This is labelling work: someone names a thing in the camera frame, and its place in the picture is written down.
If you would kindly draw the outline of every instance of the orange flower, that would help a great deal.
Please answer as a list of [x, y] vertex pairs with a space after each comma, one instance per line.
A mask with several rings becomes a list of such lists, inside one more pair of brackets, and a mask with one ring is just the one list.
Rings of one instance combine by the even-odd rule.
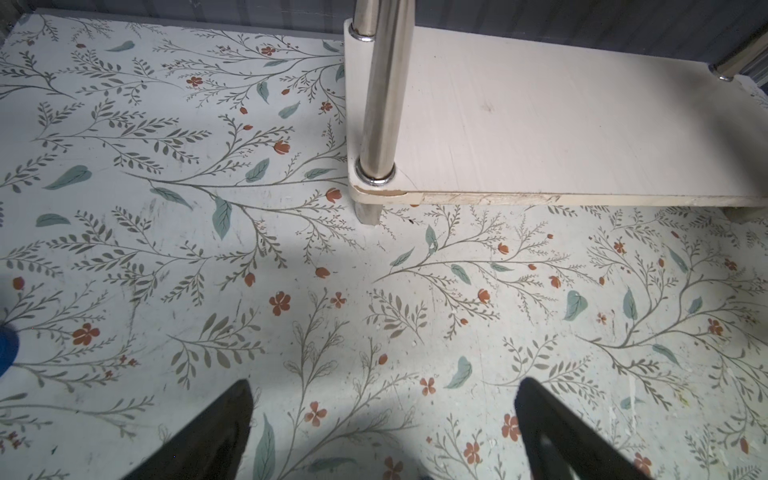
[[480, 445], [477, 442], [473, 445], [467, 442], [467, 449], [464, 451], [464, 456], [467, 458], [468, 464], [480, 463]]
[[384, 472], [382, 480], [400, 480], [400, 475], [398, 474], [402, 472], [402, 462], [397, 462], [397, 465], [395, 465], [392, 457], [387, 457], [384, 459], [384, 465], [386, 465], [387, 471]]
[[284, 143], [282, 140], [275, 142], [275, 146], [273, 148], [279, 155], [285, 155], [288, 153], [288, 151], [290, 151], [290, 145]]
[[491, 299], [491, 294], [488, 293], [488, 291], [484, 288], [481, 288], [478, 292], [478, 300], [483, 302], [483, 304], [488, 303], [488, 301]]
[[336, 292], [336, 296], [331, 298], [331, 305], [335, 305], [336, 308], [341, 308], [344, 303], [346, 303], [346, 298], [341, 297], [341, 292]]
[[643, 472], [645, 475], [650, 475], [650, 463], [648, 457], [643, 457], [639, 453], [634, 454], [634, 467]]
[[427, 396], [430, 393], [437, 392], [437, 389], [435, 389], [435, 387], [433, 387], [433, 385], [435, 385], [435, 379], [433, 379], [432, 377], [429, 377], [429, 381], [428, 382], [427, 382], [427, 379], [422, 378], [422, 381], [419, 382], [419, 384], [424, 386], [424, 388], [422, 389], [422, 395], [424, 395], [424, 396]]
[[509, 437], [513, 442], [517, 442], [522, 434], [520, 433], [520, 426], [518, 425], [518, 417], [504, 415], [504, 426], [502, 426], [502, 437], [505, 439]]
[[281, 310], [290, 310], [290, 295], [286, 295], [283, 292], [277, 292], [277, 295], [270, 297], [270, 305], [275, 308], [272, 309], [272, 313], [280, 316]]
[[91, 343], [91, 339], [95, 336], [99, 336], [101, 332], [99, 329], [92, 329], [90, 323], [83, 323], [83, 328], [77, 329], [72, 333], [74, 340], [72, 343], [75, 345], [88, 345]]
[[324, 419], [326, 417], [326, 414], [328, 413], [328, 411], [325, 409], [318, 411], [317, 410], [318, 406], [319, 406], [319, 403], [317, 402], [310, 403], [310, 408], [312, 409], [312, 412], [307, 412], [307, 414], [304, 416], [304, 422], [312, 422], [313, 427], [319, 427], [320, 419]]
[[336, 200], [341, 198], [341, 192], [338, 188], [331, 188], [326, 192], [326, 199], [334, 204]]
[[723, 335], [723, 327], [720, 325], [720, 322], [718, 322], [717, 320], [712, 320], [712, 319], [708, 319], [708, 320], [710, 322], [710, 327], [708, 328], [710, 333], [712, 333], [713, 335], [720, 335], [720, 336], [722, 336]]

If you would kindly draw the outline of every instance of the white shelf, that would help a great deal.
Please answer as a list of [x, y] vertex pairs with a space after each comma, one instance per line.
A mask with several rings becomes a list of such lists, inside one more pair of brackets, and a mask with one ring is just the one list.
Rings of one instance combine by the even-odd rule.
[[768, 205], [768, 109], [748, 92], [749, 78], [724, 82], [693, 61], [421, 27], [398, 171], [369, 187], [353, 165], [373, 45], [347, 32], [345, 50], [359, 202]]

